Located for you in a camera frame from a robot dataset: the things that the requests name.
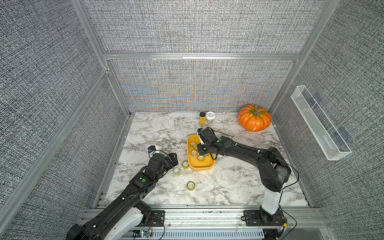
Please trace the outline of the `grey clear tape roll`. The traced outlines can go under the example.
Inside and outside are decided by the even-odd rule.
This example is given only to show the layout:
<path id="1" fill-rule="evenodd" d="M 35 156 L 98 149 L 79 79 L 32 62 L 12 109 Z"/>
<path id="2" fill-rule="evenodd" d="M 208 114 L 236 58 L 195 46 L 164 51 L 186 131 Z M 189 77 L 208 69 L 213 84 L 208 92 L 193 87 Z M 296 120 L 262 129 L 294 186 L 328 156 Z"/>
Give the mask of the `grey clear tape roll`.
<path id="1" fill-rule="evenodd" d="M 198 153 L 197 150 L 192 150 L 192 151 L 191 151 L 191 156 L 192 156 L 192 157 L 197 157 L 198 154 L 199 154 L 199 153 Z"/>

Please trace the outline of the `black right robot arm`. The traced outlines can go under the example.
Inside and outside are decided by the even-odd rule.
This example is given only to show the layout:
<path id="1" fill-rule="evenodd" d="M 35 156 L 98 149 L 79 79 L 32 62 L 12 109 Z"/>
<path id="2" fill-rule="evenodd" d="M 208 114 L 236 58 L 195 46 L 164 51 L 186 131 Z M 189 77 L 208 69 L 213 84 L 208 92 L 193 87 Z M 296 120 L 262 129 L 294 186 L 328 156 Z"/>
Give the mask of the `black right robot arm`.
<path id="1" fill-rule="evenodd" d="M 275 215 L 280 208 L 283 188 L 287 184 L 292 170 L 279 150 L 270 147 L 259 149 L 233 141 L 231 138 L 217 137 L 211 128 L 199 128 L 197 135 L 200 143 L 197 149 L 201 155 L 221 155 L 244 161 L 259 171 L 265 187 L 262 210 L 268 215 Z"/>

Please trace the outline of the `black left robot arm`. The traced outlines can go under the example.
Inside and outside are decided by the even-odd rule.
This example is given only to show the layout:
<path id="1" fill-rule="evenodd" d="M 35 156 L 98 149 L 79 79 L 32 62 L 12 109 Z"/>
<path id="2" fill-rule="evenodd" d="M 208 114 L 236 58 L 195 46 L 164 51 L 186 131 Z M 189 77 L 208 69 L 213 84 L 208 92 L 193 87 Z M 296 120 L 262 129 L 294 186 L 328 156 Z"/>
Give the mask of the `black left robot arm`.
<path id="1" fill-rule="evenodd" d="M 84 225 L 73 225 L 66 239 L 117 240 L 142 222 L 149 222 L 152 208 L 143 199 L 168 171 L 179 164 L 175 153 L 158 150 L 150 156 L 148 165 L 139 170 L 111 204 Z"/>

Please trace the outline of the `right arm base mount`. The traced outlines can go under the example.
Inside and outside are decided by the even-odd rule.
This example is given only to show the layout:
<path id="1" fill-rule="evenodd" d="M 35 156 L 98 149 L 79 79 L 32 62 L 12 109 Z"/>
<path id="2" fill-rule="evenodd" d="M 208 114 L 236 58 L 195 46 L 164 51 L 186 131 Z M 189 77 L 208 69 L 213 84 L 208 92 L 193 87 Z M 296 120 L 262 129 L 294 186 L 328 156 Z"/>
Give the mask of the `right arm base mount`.
<path id="1" fill-rule="evenodd" d="M 246 222 L 248 227 L 277 227 L 279 231 L 285 230 L 288 220 L 281 208 L 275 214 L 269 214 L 260 207 L 257 210 L 244 210 L 241 220 Z"/>

